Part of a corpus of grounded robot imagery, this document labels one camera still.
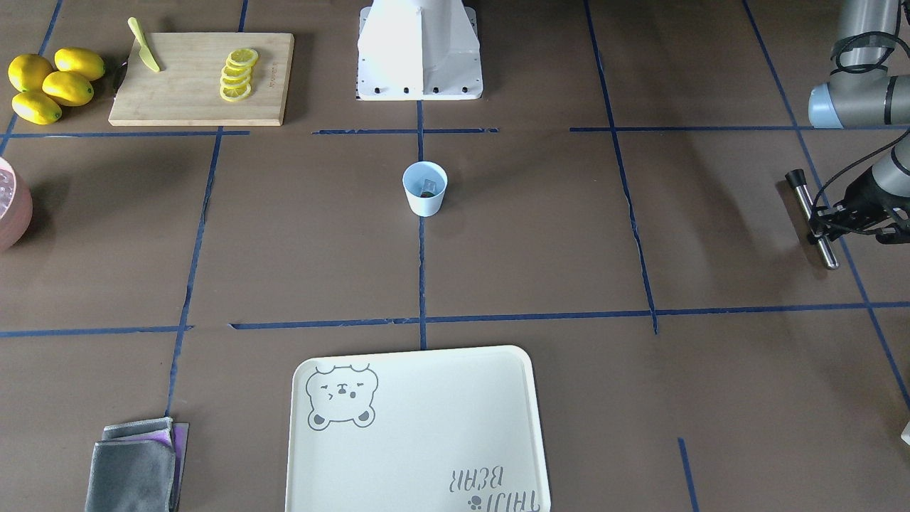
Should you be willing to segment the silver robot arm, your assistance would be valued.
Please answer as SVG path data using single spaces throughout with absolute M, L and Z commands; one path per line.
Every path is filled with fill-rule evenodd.
M 816 129 L 908 124 L 908 75 L 889 72 L 897 50 L 908 51 L 900 27 L 906 1 L 846 1 L 832 46 L 828 81 L 810 92 L 808 114 Z M 856 233 L 884 245 L 908 243 L 908 135 L 871 153 L 873 165 L 832 208 L 813 204 L 810 226 L 826 240 Z

